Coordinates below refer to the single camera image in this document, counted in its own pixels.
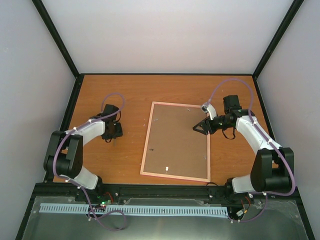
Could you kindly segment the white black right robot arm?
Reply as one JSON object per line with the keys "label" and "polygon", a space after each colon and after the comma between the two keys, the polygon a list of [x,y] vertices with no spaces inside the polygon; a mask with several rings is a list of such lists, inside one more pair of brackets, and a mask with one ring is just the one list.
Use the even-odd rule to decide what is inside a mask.
{"label": "white black right robot arm", "polygon": [[210,103],[201,106],[206,118],[197,123],[193,130],[204,135],[232,129],[240,133],[255,154],[250,174],[230,178],[226,187],[234,194],[270,193],[290,196],[295,192],[294,152],[275,142],[261,127],[250,109],[240,106],[237,95],[223,98],[224,114],[217,115]]}

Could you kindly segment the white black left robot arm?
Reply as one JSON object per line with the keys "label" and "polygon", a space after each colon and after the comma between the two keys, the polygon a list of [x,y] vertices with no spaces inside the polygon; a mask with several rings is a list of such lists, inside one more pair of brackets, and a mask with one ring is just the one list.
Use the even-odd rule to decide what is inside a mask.
{"label": "white black left robot arm", "polygon": [[86,195],[92,201],[101,200],[104,188],[98,183],[102,179],[84,167],[83,148],[97,137],[106,143],[122,137],[121,115],[117,106],[106,104],[101,113],[83,125],[66,131],[54,131],[46,151],[44,170],[50,177],[58,176],[87,189]]}

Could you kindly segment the pink wooden picture frame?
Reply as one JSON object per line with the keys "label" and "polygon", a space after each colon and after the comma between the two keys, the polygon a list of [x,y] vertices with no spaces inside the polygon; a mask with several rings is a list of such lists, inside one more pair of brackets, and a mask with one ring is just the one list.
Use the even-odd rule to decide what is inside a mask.
{"label": "pink wooden picture frame", "polygon": [[205,117],[199,105],[152,102],[140,174],[209,182],[210,136],[193,130]]}

